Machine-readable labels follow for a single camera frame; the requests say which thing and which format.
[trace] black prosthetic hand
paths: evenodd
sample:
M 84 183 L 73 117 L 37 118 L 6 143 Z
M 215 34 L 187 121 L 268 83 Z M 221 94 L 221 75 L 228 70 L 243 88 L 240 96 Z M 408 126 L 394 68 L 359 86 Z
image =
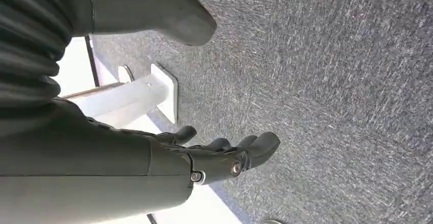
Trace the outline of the black prosthetic hand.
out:
M 155 138 L 164 144 L 167 151 L 188 154 L 191 159 L 191 180 L 196 185 L 234 178 L 243 171 L 256 168 L 268 161 L 280 145 L 278 137 L 271 132 L 259 137 L 248 136 L 235 147 L 225 138 L 218 138 L 209 145 L 183 147 L 197 134 L 191 126 L 183 127 L 174 134 L 135 133 Z

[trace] prosthetic hand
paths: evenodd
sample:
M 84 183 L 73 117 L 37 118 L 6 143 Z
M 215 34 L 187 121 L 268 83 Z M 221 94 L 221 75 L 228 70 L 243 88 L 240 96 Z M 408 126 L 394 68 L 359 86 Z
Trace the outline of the prosthetic hand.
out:
M 153 135 L 140 131 L 123 131 L 156 139 L 167 151 L 188 154 L 191 162 L 191 180 L 196 185 L 237 177 L 242 171 L 265 163 L 280 145 L 278 137 L 271 132 L 263 133 L 259 137 L 248 136 L 235 147 L 225 138 L 218 138 L 207 146 L 182 147 L 197 134 L 191 126 L 183 127 L 174 134 Z
M 195 135 L 118 130 L 58 98 L 51 76 L 72 36 L 160 31 L 188 45 L 216 24 L 198 0 L 1 0 L 2 222 L 92 223 L 186 201 L 194 184 L 234 178 L 279 145 L 272 133 L 232 147 L 183 147 Z

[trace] metal screw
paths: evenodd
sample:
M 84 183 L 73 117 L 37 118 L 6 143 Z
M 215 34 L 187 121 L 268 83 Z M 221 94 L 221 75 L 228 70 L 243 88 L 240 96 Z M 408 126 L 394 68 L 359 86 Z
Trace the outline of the metal screw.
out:
M 242 171 L 242 165 L 239 161 L 234 161 L 231 166 L 231 174 L 234 176 L 238 176 Z
M 193 172 L 191 173 L 191 181 L 198 182 L 202 178 L 202 174 L 200 172 Z

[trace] gray carpet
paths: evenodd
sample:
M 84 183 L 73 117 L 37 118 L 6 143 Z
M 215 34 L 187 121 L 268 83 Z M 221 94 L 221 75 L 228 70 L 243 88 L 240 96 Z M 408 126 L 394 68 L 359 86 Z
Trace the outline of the gray carpet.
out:
M 93 41 L 113 71 L 176 76 L 195 143 L 281 137 L 269 163 L 214 186 L 243 222 L 433 223 L 433 0 L 201 1 L 219 21 L 204 47 Z

